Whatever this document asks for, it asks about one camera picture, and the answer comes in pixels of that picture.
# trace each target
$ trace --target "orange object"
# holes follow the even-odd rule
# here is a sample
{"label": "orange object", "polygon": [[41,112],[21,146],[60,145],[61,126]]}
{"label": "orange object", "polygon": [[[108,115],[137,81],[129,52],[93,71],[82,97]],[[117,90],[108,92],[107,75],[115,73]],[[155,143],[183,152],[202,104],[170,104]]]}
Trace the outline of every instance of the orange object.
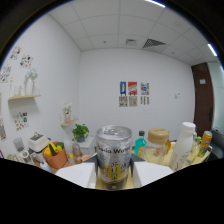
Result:
{"label": "orange object", "polygon": [[60,153],[58,153],[56,156],[45,155],[44,150],[42,151],[42,154],[43,154],[44,158],[46,159],[48,165],[52,168],[60,169],[68,161],[68,158],[67,158],[66,152],[65,152],[65,148],[63,148],[63,150]]}
{"label": "orange object", "polygon": [[84,161],[90,159],[91,157],[92,157],[92,156],[90,156],[90,155],[84,155],[84,156],[82,157],[82,162],[84,162]]}

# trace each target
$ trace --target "ceiling light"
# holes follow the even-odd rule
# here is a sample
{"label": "ceiling light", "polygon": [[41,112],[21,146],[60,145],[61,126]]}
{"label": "ceiling light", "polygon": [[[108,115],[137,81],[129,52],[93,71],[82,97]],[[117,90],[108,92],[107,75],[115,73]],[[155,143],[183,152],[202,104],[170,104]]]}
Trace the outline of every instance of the ceiling light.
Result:
{"label": "ceiling light", "polygon": [[159,2],[156,2],[156,1],[152,1],[152,0],[145,0],[145,1],[151,2],[151,3],[156,4],[156,5],[159,5],[159,6],[163,7],[163,8],[166,7],[165,5],[163,5],[163,4],[159,3]]}
{"label": "ceiling light", "polygon": [[215,50],[213,49],[212,45],[211,44],[208,44],[210,50],[212,51],[212,53],[214,54],[214,56],[217,56]]}

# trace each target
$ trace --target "small sign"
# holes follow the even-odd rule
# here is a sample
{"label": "small sign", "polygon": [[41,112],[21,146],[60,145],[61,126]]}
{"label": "small sign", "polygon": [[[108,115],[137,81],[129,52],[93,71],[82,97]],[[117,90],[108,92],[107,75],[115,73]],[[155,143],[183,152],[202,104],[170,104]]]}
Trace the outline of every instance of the small sign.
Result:
{"label": "small sign", "polygon": [[200,84],[206,84],[205,79],[200,79]]}

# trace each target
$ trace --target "potted plant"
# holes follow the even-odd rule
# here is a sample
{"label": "potted plant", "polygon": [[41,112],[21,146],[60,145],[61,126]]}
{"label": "potted plant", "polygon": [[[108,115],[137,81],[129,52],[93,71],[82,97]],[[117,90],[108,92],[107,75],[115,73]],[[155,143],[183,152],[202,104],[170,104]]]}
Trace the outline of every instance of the potted plant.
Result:
{"label": "potted plant", "polygon": [[89,129],[85,126],[85,124],[75,124],[76,128],[72,130],[74,139],[72,141],[84,142],[88,137]]}

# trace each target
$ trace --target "cup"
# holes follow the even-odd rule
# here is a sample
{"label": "cup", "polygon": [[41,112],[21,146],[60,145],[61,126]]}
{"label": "cup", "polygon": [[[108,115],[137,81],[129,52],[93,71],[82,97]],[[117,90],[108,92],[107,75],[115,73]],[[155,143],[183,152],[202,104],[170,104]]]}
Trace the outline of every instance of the cup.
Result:
{"label": "cup", "polygon": [[20,91],[20,86],[15,86],[14,87],[14,96],[20,96],[21,91]]}

